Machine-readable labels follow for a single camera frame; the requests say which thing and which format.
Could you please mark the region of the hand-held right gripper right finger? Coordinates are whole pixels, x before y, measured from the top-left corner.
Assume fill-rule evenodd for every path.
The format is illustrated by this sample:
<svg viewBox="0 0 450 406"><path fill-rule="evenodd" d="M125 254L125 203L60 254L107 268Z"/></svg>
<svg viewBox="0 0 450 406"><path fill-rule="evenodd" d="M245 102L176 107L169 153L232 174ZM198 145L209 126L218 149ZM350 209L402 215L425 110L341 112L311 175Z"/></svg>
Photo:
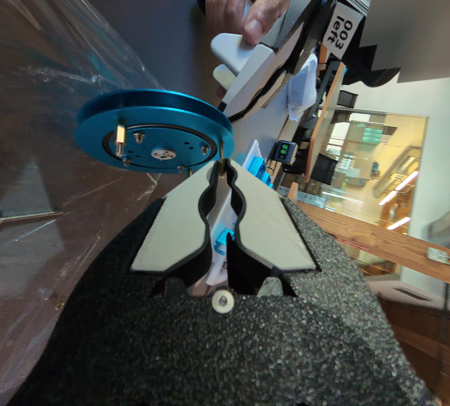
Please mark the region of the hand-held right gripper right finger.
<svg viewBox="0 0 450 406"><path fill-rule="evenodd" d="M282 202L282 197L237 162L226 160L231 207L240 250L283 273L316 270L317 265Z"/></svg>

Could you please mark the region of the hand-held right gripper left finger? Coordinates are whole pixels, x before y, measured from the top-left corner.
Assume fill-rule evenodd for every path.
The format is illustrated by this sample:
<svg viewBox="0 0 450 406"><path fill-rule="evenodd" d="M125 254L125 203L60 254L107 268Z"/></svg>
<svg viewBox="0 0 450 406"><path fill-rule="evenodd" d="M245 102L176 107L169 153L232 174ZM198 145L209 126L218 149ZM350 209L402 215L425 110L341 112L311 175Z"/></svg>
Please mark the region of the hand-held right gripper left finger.
<svg viewBox="0 0 450 406"><path fill-rule="evenodd" d="M211 265L206 220L216 202L217 161L210 161L172 189L139 248L130 270L155 275L202 277Z"/></svg>

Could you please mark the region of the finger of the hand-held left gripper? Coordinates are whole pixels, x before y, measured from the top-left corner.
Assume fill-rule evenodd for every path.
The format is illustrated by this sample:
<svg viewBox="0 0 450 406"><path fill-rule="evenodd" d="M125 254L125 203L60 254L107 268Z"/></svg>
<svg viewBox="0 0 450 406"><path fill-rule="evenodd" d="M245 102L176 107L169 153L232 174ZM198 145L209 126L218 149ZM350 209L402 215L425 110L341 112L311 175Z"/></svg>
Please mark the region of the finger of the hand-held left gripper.
<svg viewBox="0 0 450 406"><path fill-rule="evenodd" d="M287 71L284 65L293 49L293 44L284 45L278 52L264 44L258 44L253 49L244 49L241 44L222 44L221 61L230 71L240 69L235 73L235 79L223 98L226 105L223 113L230 120L243 120L260 110L262 89L277 70Z"/></svg>
<svg viewBox="0 0 450 406"><path fill-rule="evenodd" d="M283 88L287 75L286 70L277 70L269 79L260 94L260 109L263 109L270 103L278 92Z"/></svg>

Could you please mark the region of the blue metal turntable disc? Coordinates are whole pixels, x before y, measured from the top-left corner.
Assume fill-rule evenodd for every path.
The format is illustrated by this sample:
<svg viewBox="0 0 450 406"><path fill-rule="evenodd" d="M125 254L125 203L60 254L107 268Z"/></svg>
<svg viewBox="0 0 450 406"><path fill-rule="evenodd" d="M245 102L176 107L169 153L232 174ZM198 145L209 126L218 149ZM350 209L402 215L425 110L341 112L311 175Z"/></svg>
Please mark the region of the blue metal turntable disc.
<svg viewBox="0 0 450 406"><path fill-rule="evenodd" d="M127 140L115 156L116 127ZM76 143L89 156L111 167L168 174L197 171L234 151L233 126L223 112L195 97L159 89L120 90L86 103L78 113Z"/></svg>

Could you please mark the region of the wooden edged desk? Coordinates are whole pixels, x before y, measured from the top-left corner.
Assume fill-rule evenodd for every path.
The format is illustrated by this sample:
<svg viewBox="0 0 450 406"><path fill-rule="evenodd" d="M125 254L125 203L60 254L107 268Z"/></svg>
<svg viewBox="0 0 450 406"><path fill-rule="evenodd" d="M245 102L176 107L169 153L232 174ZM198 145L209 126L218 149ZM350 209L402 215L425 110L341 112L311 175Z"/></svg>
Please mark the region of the wooden edged desk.
<svg viewBox="0 0 450 406"><path fill-rule="evenodd" d="M341 61L339 62L339 64L337 64L337 61L334 61L333 67L329 65L326 73L327 75L331 74L332 68L336 68L337 71L328 91L327 97L323 103L323 107L321 109L322 112L318 117L308 146L306 168L304 173L304 181L307 184L310 182L312 171L325 140L328 127L336 110L337 101L342 86L342 80L346 71L346 66Z"/></svg>

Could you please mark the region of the white wrapped package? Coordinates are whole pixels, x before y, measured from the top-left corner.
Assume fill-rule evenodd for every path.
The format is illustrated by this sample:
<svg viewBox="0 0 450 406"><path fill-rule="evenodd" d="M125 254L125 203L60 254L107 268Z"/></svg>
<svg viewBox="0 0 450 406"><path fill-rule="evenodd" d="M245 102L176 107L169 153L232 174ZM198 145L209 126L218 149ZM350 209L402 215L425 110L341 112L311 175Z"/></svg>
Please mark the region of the white wrapped package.
<svg viewBox="0 0 450 406"><path fill-rule="evenodd" d="M317 100L317 66L316 55L310 54L301 70L288 82L287 107L291 121L299 122L304 112Z"/></svg>

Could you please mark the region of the white foam sheet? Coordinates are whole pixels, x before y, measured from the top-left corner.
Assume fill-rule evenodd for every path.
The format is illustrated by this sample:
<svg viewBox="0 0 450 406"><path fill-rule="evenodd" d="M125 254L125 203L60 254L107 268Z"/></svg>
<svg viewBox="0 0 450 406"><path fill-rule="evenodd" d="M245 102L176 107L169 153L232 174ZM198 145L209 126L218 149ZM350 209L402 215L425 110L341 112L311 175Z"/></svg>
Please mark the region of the white foam sheet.
<svg viewBox="0 0 450 406"><path fill-rule="evenodd" d="M231 207L231 189L226 177L218 179L216 204L209 220L212 262L205 282L207 286L213 287L225 284L227 281L227 269L224 268L226 247L218 240L225 230L234 230L237 220L237 216Z"/></svg>

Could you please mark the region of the grey power station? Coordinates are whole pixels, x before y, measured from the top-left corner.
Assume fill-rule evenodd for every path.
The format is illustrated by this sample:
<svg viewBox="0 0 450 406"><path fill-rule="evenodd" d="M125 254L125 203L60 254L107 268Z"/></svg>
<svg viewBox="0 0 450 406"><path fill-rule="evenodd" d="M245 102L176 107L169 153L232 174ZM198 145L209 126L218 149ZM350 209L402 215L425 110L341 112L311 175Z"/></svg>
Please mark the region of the grey power station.
<svg viewBox="0 0 450 406"><path fill-rule="evenodd" d="M273 149L272 160L292 166L296 159L298 145L293 141L279 140Z"/></svg>

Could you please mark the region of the black monitor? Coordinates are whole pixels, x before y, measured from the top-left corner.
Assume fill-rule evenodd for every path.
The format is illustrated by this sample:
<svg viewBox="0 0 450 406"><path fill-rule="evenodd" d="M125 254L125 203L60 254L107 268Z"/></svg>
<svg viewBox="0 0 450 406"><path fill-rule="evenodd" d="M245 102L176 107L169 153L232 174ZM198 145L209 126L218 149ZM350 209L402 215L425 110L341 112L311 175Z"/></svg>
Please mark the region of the black monitor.
<svg viewBox="0 0 450 406"><path fill-rule="evenodd" d="M335 158L319 154L311 173L311 179L331 185L338 161Z"/></svg>

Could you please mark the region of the wooden beam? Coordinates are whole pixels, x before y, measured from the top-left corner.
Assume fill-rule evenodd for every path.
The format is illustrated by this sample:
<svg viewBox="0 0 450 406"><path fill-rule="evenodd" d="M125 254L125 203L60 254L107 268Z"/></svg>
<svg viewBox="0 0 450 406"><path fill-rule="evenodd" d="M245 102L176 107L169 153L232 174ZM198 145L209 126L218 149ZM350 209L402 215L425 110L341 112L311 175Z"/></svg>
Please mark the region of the wooden beam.
<svg viewBox="0 0 450 406"><path fill-rule="evenodd" d="M432 278L446 283L450 282L449 264L427 257L429 248L443 251L449 255L448 248L301 201L297 201L297 205L325 232L333 235L338 241L361 247L365 252Z"/></svg>

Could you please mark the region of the glass partition window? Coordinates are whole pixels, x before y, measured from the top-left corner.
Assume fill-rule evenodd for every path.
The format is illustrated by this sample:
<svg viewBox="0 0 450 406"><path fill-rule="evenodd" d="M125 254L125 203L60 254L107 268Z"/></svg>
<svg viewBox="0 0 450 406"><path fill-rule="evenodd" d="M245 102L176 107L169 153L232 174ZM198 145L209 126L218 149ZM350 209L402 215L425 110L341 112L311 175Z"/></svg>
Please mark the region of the glass partition window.
<svg viewBox="0 0 450 406"><path fill-rule="evenodd" d="M324 209L407 233L427 118L335 111L321 153L336 160Z"/></svg>

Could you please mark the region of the long metal bolt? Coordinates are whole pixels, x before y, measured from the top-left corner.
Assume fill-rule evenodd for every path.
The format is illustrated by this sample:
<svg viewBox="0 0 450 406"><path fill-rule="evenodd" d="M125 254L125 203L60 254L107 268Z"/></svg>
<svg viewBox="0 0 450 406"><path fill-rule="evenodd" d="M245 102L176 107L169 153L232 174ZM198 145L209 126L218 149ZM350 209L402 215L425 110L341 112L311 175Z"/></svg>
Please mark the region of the long metal bolt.
<svg viewBox="0 0 450 406"><path fill-rule="evenodd" d="M51 212L39 212L39 213L31 213L31 214L22 214L15 216L7 216L0 218L0 224L11 224L25 221L40 221L47 218L55 218L60 217L64 213L62 211L51 211Z"/></svg>

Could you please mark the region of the clear plastic bag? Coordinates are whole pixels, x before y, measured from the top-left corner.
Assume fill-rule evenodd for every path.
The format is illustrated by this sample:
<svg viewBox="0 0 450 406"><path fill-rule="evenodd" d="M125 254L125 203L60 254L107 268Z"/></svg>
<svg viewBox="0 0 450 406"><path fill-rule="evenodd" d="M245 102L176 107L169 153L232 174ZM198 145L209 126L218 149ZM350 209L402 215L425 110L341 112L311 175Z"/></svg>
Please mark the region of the clear plastic bag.
<svg viewBox="0 0 450 406"><path fill-rule="evenodd" d="M160 88L87 0L1 0L1 401L36 364L89 264L149 203L159 178L109 167L75 142L99 94Z"/></svg>

